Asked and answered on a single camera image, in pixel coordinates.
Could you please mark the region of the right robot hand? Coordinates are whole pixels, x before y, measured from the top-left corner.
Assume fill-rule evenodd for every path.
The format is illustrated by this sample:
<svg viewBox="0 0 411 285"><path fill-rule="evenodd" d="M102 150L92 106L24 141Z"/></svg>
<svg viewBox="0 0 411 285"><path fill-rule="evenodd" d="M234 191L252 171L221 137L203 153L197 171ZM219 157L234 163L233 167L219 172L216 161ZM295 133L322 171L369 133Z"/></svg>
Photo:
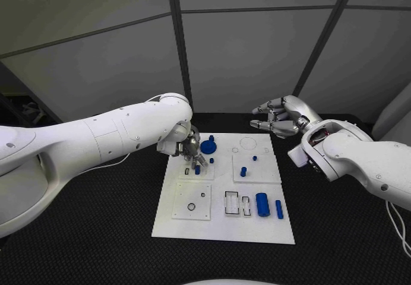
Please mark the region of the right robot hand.
<svg viewBox="0 0 411 285"><path fill-rule="evenodd" d="M292 95L262 103L252 109L252 114L266 114L266 120L250 120L249 126L269 131L279 138L305 133L322 121L311 107Z"/></svg>

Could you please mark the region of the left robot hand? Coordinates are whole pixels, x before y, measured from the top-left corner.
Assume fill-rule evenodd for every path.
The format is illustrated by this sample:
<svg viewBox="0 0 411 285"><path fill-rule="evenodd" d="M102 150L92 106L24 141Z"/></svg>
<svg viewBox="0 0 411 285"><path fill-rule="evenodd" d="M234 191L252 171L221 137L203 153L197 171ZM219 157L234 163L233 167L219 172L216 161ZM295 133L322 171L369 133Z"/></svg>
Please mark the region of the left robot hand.
<svg viewBox="0 0 411 285"><path fill-rule="evenodd" d="M190 132L185 139L180 142L184 160L190 163L190 168L194 169L195 165L207 167L206 159L200 152L200 135L197 128L191 125Z"/></svg>

